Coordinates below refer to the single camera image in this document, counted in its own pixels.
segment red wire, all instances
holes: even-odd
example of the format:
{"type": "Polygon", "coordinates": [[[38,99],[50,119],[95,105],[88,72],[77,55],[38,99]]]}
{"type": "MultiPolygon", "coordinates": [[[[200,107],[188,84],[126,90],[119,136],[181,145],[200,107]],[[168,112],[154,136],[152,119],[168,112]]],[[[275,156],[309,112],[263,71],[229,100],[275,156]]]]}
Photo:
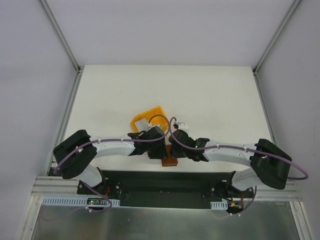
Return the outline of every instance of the red wire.
{"type": "Polygon", "coordinates": [[[106,188],[106,192],[105,192],[105,197],[107,197],[108,196],[108,194],[109,194],[109,192],[110,192],[110,187],[109,186],[106,186],[107,188],[106,188]]]}
{"type": "Polygon", "coordinates": [[[241,195],[242,195],[242,198],[241,198],[240,203],[241,203],[241,205],[243,205],[244,204],[245,194],[242,192],[241,195]]]}

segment black mounting plate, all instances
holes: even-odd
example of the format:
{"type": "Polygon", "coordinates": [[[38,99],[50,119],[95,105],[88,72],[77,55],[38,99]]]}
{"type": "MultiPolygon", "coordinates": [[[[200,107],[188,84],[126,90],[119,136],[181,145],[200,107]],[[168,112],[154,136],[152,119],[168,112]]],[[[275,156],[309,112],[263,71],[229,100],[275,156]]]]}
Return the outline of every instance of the black mounting plate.
{"type": "MultiPolygon", "coordinates": [[[[225,172],[156,172],[103,170],[110,189],[108,197],[123,207],[211,209],[210,202],[221,202],[215,187],[228,180],[225,172]]],[[[253,191],[243,192],[252,198],[253,191]]],[[[79,181],[77,194],[92,195],[79,181]]],[[[233,198],[241,198],[234,193],[233,198]]]]}

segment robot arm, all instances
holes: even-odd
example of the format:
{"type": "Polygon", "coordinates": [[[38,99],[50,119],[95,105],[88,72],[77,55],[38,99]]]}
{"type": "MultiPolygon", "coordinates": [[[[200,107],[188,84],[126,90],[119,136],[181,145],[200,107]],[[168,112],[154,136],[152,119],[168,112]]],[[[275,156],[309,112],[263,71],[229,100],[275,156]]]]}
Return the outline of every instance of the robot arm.
{"type": "Polygon", "coordinates": [[[172,144],[172,156],[189,158],[196,162],[223,161],[247,166],[248,169],[233,172],[232,179],[226,184],[239,191],[245,191],[253,186],[267,185],[282,190],[286,186],[290,165],[273,157],[265,157],[243,149],[256,149],[292,161],[290,156],[266,139],[260,139],[256,144],[229,144],[198,138],[193,140],[188,134],[177,129],[169,138],[172,144]]]}
{"type": "MultiPolygon", "coordinates": [[[[161,159],[168,156],[164,137],[164,132],[158,126],[153,126],[143,133],[128,133],[118,138],[102,139],[88,135],[85,130],[79,130],[55,147],[53,154],[64,179],[76,178],[103,193],[106,179],[101,170],[90,165],[94,158],[112,155],[134,156],[148,152],[150,159],[161,159]]],[[[247,166],[246,170],[231,173],[231,178],[221,186],[223,192],[245,191],[259,185],[267,185],[274,189],[284,189],[286,186],[290,169],[288,163],[243,151],[243,148],[257,149],[291,161],[287,154],[266,139],[260,139],[257,144],[228,145],[208,138],[193,140],[185,131],[177,129],[169,141],[172,144],[171,155],[174,158],[189,158],[196,162],[223,161],[247,166]]]]}
{"type": "Polygon", "coordinates": [[[103,186],[105,178],[98,168],[90,165],[93,159],[112,155],[142,155],[145,152],[151,159],[161,159],[168,156],[164,137],[164,132],[158,126],[143,133],[128,133],[114,138],[90,136],[86,130],[79,130],[56,146],[53,154],[64,179],[76,178],[98,189],[99,185],[103,186]],[[78,149],[85,143],[90,144],[78,149]]]}

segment orange object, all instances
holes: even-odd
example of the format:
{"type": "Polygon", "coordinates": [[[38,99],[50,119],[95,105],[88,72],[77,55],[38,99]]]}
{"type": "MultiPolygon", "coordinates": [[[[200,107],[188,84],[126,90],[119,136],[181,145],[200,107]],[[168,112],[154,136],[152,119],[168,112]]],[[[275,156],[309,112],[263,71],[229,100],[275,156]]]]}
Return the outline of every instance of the orange object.
{"type": "MultiPolygon", "coordinates": [[[[154,115],[157,115],[157,114],[161,114],[161,115],[167,117],[166,114],[165,114],[165,112],[162,110],[162,108],[161,108],[160,106],[157,106],[157,107],[155,107],[155,108],[150,109],[149,111],[145,111],[145,112],[140,113],[140,114],[138,114],[137,116],[135,116],[135,117],[133,118],[133,120],[131,121],[131,127],[132,127],[133,131],[134,131],[135,133],[138,133],[138,132],[139,132],[138,129],[137,129],[137,127],[136,127],[135,122],[137,122],[137,121],[139,121],[139,120],[141,120],[141,119],[146,119],[146,120],[149,122],[149,120],[150,120],[154,115]]],[[[152,123],[152,125],[161,124],[162,130],[163,130],[164,132],[166,132],[167,129],[168,129],[168,123],[167,123],[167,121],[166,121],[163,117],[161,117],[161,116],[154,117],[154,118],[151,120],[151,123],[152,123]]]]}
{"type": "Polygon", "coordinates": [[[171,156],[172,145],[166,145],[166,152],[168,153],[168,158],[164,157],[161,159],[162,167],[175,167],[178,165],[178,159],[171,156]]]}

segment white object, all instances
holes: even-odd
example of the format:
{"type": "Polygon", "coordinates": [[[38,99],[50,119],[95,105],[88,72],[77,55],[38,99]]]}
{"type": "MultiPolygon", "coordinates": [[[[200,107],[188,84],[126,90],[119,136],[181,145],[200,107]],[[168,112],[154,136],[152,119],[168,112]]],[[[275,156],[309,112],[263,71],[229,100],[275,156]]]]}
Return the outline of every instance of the white object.
{"type": "MultiPolygon", "coordinates": [[[[107,200],[101,200],[100,205],[87,204],[88,199],[91,197],[86,196],[44,196],[42,205],[45,206],[65,206],[65,207],[88,207],[92,206],[105,206],[108,207],[110,203],[107,200]]],[[[112,207],[120,207],[120,200],[109,199],[112,203],[112,207]]]]}
{"type": "Polygon", "coordinates": [[[147,119],[145,119],[145,118],[134,122],[134,124],[135,124],[136,128],[138,129],[138,132],[148,131],[148,129],[149,129],[149,123],[148,123],[147,119]]]}
{"type": "MultiPolygon", "coordinates": [[[[252,148],[256,149],[254,144],[233,144],[233,143],[225,143],[225,142],[218,142],[216,140],[210,140],[206,143],[205,147],[210,146],[219,146],[219,145],[233,145],[238,146],[241,148],[252,148]]],[[[203,153],[204,157],[208,161],[224,161],[234,164],[241,164],[246,167],[250,167],[250,157],[254,155],[253,152],[246,152],[243,150],[232,149],[232,148],[212,148],[204,150],[203,153]]]]}
{"type": "Polygon", "coordinates": [[[228,202],[226,200],[222,201],[212,201],[210,202],[212,210],[227,210],[228,209],[228,202]]]}
{"type": "Polygon", "coordinates": [[[186,133],[188,133],[189,126],[185,122],[181,122],[181,121],[177,120],[174,122],[174,124],[177,125],[177,129],[183,130],[186,133]]]}
{"type": "Polygon", "coordinates": [[[94,187],[102,182],[102,176],[99,170],[91,164],[89,164],[82,173],[76,176],[75,179],[88,184],[90,187],[94,187]]]}
{"type": "MultiPolygon", "coordinates": [[[[119,137],[96,137],[93,136],[90,138],[90,141],[100,140],[100,139],[132,139],[128,135],[119,137]]],[[[113,156],[113,155],[130,155],[135,149],[135,144],[133,141],[106,141],[106,142],[98,142],[92,144],[92,146],[96,147],[96,156],[95,158],[99,158],[101,156],[113,156]]]]}
{"type": "Polygon", "coordinates": [[[265,185],[252,168],[237,171],[232,178],[232,186],[240,191],[245,191],[254,186],[265,185]]]}

